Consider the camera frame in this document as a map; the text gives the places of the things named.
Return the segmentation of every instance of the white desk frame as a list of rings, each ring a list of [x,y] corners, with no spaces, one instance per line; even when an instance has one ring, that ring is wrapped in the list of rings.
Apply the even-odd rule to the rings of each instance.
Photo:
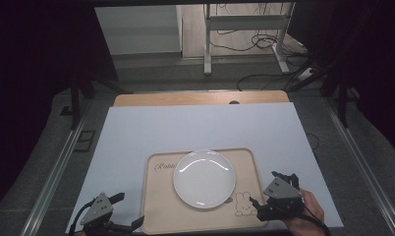
[[[272,45],[274,55],[278,61],[281,72],[289,73],[289,67],[286,58],[281,52],[284,36],[292,17],[295,3],[290,3],[289,9],[284,15],[267,15],[267,16],[210,16],[210,4],[206,4],[206,37],[204,46],[204,74],[212,74],[211,65],[211,45],[210,32],[212,30],[280,30],[277,43]]]

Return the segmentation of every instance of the table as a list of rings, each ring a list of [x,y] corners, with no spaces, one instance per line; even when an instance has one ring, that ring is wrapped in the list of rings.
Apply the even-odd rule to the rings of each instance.
[[[129,224],[138,218],[144,167],[155,153],[237,147],[253,152],[255,162],[262,166],[258,172],[263,187],[271,182],[271,171],[296,173],[301,185],[322,203],[326,224],[342,226],[293,103],[284,91],[118,96],[109,109],[71,222],[79,208],[102,191],[109,196],[124,192],[130,200],[115,207],[111,220]],[[281,221],[270,221],[266,227],[247,231],[276,229],[285,226]]]

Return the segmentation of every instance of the gray floor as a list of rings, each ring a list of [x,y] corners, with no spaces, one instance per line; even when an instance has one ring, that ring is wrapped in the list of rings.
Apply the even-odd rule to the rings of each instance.
[[[237,80],[244,76],[279,74],[279,68],[272,56],[216,58],[211,77],[203,75],[203,67],[199,60],[172,58],[162,61],[158,62],[155,58],[140,61],[120,58],[120,61],[115,61],[121,80],[116,84],[135,92],[236,90]],[[265,89],[282,89],[286,83],[286,79],[277,80],[264,76],[244,81],[242,88],[261,89],[268,84]],[[392,235],[330,118],[325,100],[319,96],[320,85],[321,81],[316,82],[289,93],[289,97],[296,106],[318,165],[345,225],[344,228],[331,229],[332,235]],[[117,95],[100,84],[94,86],[96,97],[90,101],[90,109],[83,126],[84,131],[95,131],[93,145],[86,152],[72,153],[37,235],[64,235],[107,110]],[[83,105],[89,103],[84,99],[82,101]],[[54,98],[48,123],[28,164],[0,204],[0,235],[19,235],[22,231],[32,206],[70,134],[71,117],[60,116],[62,108],[69,106],[70,102],[68,91]],[[395,150],[357,110],[355,102],[348,105],[348,123],[370,168],[395,206]],[[78,143],[75,147],[78,150],[84,148],[84,143]]]

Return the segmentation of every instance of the desk leg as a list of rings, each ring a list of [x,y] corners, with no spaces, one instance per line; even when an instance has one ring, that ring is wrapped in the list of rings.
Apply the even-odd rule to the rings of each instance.
[[[204,74],[210,76],[212,74],[212,58],[210,56],[211,46],[210,46],[210,4],[206,4],[206,16],[204,18],[206,22],[206,38],[204,46]]]
[[[286,14],[284,15],[283,25],[281,30],[278,34],[277,43],[274,43],[272,46],[274,55],[278,61],[278,65],[280,66],[281,72],[283,74],[290,73],[289,67],[286,63],[286,58],[284,57],[283,53],[281,52],[281,48],[283,47],[284,36],[286,35],[287,27],[290,23],[290,18],[292,17],[292,11],[295,3],[292,2],[287,10]]]

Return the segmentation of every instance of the beige placemat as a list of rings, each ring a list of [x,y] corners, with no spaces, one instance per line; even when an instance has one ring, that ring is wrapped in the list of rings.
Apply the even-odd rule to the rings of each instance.
[[[265,203],[253,154],[246,148],[216,150],[234,166],[236,186],[221,206],[199,209],[180,199],[173,185],[177,163],[188,152],[159,153],[148,160],[142,201],[145,216],[141,227],[146,234],[164,234],[258,227],[266,224],[256,218],[250,196]]]

